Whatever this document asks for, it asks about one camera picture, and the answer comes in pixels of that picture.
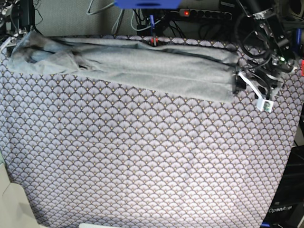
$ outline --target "patterned tablecloth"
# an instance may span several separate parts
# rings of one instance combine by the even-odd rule
[[[263,221],[299,122],[300,71],[286,77],[268,114],[256,109],[250,88],[221,104],[72,75],[15,74],[7,61],[2,55],[0,149],[40,224],[258,228]]]

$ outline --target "wire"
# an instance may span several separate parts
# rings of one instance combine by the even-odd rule
[[[139,15],[137,14],[136,10],[133,9],[133,11],[135,12],[136,15],[135,20],[137,22],[137,25],[142,25],[142,21],[139,19]]]
[[[206,30],[206,33],[205,33],[203,39],[206,39],[206,38],[207,38],[207,35],[208,35],[208,33],[212,30],[212,28],[213,28],[213,25],[209,25],[209,28]]]
[[[40,12],[39,12],[38,9],[35,9],[35,11],[37,11],[38,15],[41,17],[41,21],[36,24],[36,25],[39,25],[39,24],[41,24],[41,22],[43,22],[43,17],[41,16],[41,14],[40,14]]]
[[[174,37],[176,37],[176,34],[175,34],[175,32],[174,32],[174,30],[173,30],[173,29],[177,29],[177,28],[174,28],[174,27],[173,27],[173,26],[171,26],[171,25],[169,25],[169,28],[171,29],[171,31],[172,31],[172,33],[173,33]]]
[[[200,28],[199,28],[199,38],[200,39],[203,39],[203,37],[201,36],[201,31],[202,31],[202,29],[205,27],[205,26],[207,26],[208,24],[204,24],[204,25],[201,25],[200,26]]]
[[[33,1],[33,5],[36,9],[39,9],[39,7],[41,6],[42,0],[34,0]]]
[[[109,8],[111,8],[115,5],[115,2],[112,2],[109,5],[97,10],[96,12],[90,12],[93,2],[94,2],[94,0],[91,0],[89,8],[87,8],[87,11],[86,11],[87,15],[94,15],[94,14],[97,14],[97,13],[101,13],[102,11],[107,10],[107,9],[109,9]]]
[[[14,20],[13,20],[13,17],[12,17],[14,7],[15,7],[15,4],[12,3],[12,6],[11,6],[11,13],[10,13],[10,15],[9,15],[9,18],[10,18],[10,21],[11,21],[12,25],[14,26],[16,32],[18,33],[18,36],[19,36],[19,29],[17,28],[17,26],[16,26],[16,24],[15,24],[15,22],[14,22]]]
[[[304,20],[304,18],[301,18],[301,17],[299,17],[299,16],[297,16],[297,15],[295,15],[295,14],[292,14],[292,16],[297,17],[297,18],[300,18],[300,20]]]
[[[251,31],[246,37],[245,37],[245,39],[243,40],[243,44],[245,44],[246,43],[246,41],[249,39],[249,37],[251,36],[251,34],[253,34],[253,33],[255,33],[255,31],[253,30],[253,31]]]
[[[121,25],[123,17],[124,17],[124,9],[120,10],[118,18],[117,18],[116,22],[114,23],[114,25],[112,27],[112,30],[111,30],[112,34],[116,34],[118,32],[118,29]]]
[[[261,68],[265,65],[267,65],[271,60],[271,56],[269,56],[269,58],[264,62],[264,63],[261,63],[260,65],[258,66],[253,66],[253,67],[250,67],[250,68],[246,68],[247,70],[254,70],[254,69],[258,69],[258,68]]]
[[[136,29],[136,28],[134,28],[134,25],[133,25],[134,16],[135,16],[135,12],[133,11],[133,15],[132,15],[132,17],[131,17],[131,27],[132,27],[133,30],[135,30],[135,31],[137,31],[137,32],[142,32],[142,31],[145,31],[145,30],[151,28],[151,25],[149,25],[149,26],[147,26],[147,27],[145,27],[145,28],[142,28],[142,29]]]
[[[254,58],[254,59],[258,59],[258,58],[266,58],[268,57],[268,55],[270,54],[270,49],[266,50],[266,52],[264,52],[263,54],[259,54],[259,55],[253,55],[251,54],[244,46],[244,44],[242,43],[242,41],[240,40],[240,37],[239,37],[239,34],[238,34],[238,27],[240,26],[241,24],[241,21],[242,19],[245,18],[245,14],[241,14],[236,23],[235,23],[235,27],[234,27],[234,35],[235,35],[235,38],[239,44],[239,46],[241,47],[242,51],[247,55],[249,56],[250,58]]]
[[[186,35],[182,32],[182,30],[181,30],[180,27],[177,25],[177,23],[176,23],[174,20],[172,20],[172,22],[175,24],[175,26],[176,26],[176,28],[177,28],[179,34],[180,34],[180,37],[186,38]]]

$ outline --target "black cable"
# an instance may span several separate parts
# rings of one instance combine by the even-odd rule
[[[180,35],[183,36],[183,38],[186,38],[186,35],[180,29],[180,27],[178,26],[178,24],[174,20],[172,20],[172,22],[175,24],[176,28],[179,30]]]
[[[33,16],[33,21],[35,21],[35,18],[36,18],[36,10],[34,10],[32,16]],[[32,25],[32,28],[33,28],[37,33],[39,33],[40,35],[43,35],[43,34],[37,29],[35,23]]]
[[[175,29],[179,33],[180,37],[183,38],[182,31],[180,31],[177,27],[173,27],[172,25],[170,25],[170,21],[169,21],[169,27]]]
[[[173,26],[171,26],[171,25],[169,25],[168,27],[171,29],[171,31],[172,31],[172,33],[173,33],[174,37],[176,37],[176,34],[175,34],[175,32],[174,32],[174,30],[173,30],[173,29],[177,29],[177,28],[174,28],[174,27],[173,27]]]
[[[122,25],[122,22],[123,22],[124,12],[125,12],[125,10],[123,10],[123,13],[122,13],[122,15],[121,15],[121,17],[120,17],[120,19],[119,19],[119,22],[118,22],[118,25],[117,25],[117,30],[116,30],[116,32],[115,32],[115,34],[114,34],[114,35],[116,35],[116,36],[117,36],[118,31],[119,31],[119,29],[120,29],[120,27],[121,27],[121,25]]]
[[[41,23],[43,22],[43,17],[41,16],[41,14],[40,14],[40,12],[39,12],[38,9],[35,9],[35,11],[37,11],[37,12],[38,12],[38,15],[41,17],[41,21],[38,22],[37,24],[35,24],[35,25],[39,25],[39,24],[41,24]]]
[[[246,68],[246,69],[247,69],[247,70],[254,70],[254,69],[261,68],[261,67],[267,65],[267,64],[270,62],[270,60],[271,60],[271,56],[269,56],[269,58],[268,58],[265,62],[259,64],[258,66],[253,66],[253,67]]]
[[[18,36],[19,36],[19,29],[17,28],[17,26],[16,26],[16,24],[15,24],[15,22],[14,22],[14,20],[13,20],[13,17],[12,17],[14,7],[15,7],[15,4],[12,3],[12,6],[11,6],[11,13],[10,13],[10,15],[9,15],[9,18],[10,18],[10,21],[11,21],[12,25],[14,26],[16,32],[18,33]]]
[[[246,37],[245,39],[243,39],[243,44],[246,43],[246,41],[249,39],[249,37],[251,36],[251,34],[253,34],[255,31],[251,31]]]
[[[219,30],[212,36],[211,39],[216,39],[217,36],[223,32],[223,25],[221,24],[220,27],[219,27]]]
[[[201,26],[200,26],[200,28],[199,28],[199,38],[200,38],[200,39],[203,39],[202,36],[201,36],[201,30],[202,30],[205,26],[207,26],[207,25],[208,25],[208,24],[204,24],[204,25],[201,25]]]
[[[143,21],[144,21],[144,18],[142,19],[142,17],[141,17],[141,10],[138,9],[138,12],[137,12],[137,13],[138,13],[138,18],[139,18],[139,20],[143,22]]]
[[[133,11],[134,11],[134,13],[135,13],[135,20],[136,20],[137,25],[142,25],[142,22],[141,22],[141,20],[140,20],[140,18],[139,18],[139,15],[138,15],[137,12],[136,12],[136,10],[133,9]]]
[[[208,33],[212,30],[212,28],[213,28],[213,26],[214,25],[209,25],[209,28],[206,30],[206,33],[205,33],[205,35],[204,35],[204,38],[203,39],[206,39],[207,38],[207,35],[208,35]]]
[[[245,55],[249,56],[250,58],[254,58],[254,59],[258,59],[258,58],[267,58],[268,55],[270,54],[270,50],[268,49],[266,52],[264,52],[263,54],[259,54],[259,55],[253,55],[251,54],[244,46],[244,44],[242,43],[242,41],[240,40],[239,34],[238,34],[238,28],[241,24],[242,19],[245,18],[245,14],[241,14],[236,23],[235,23],[235,27],[234,27],[234,35],[235,38],[237,40],[237,43],[239,44],[239,46],[241,47],[242,51],[245,53]]]

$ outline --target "gray fabric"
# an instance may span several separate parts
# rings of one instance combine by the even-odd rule
[[[209,101],[231,102],[238,56],[198,46],[151,47],[139,41],[60,38],[31,32],[14,50],[13,72],[73,74]]]

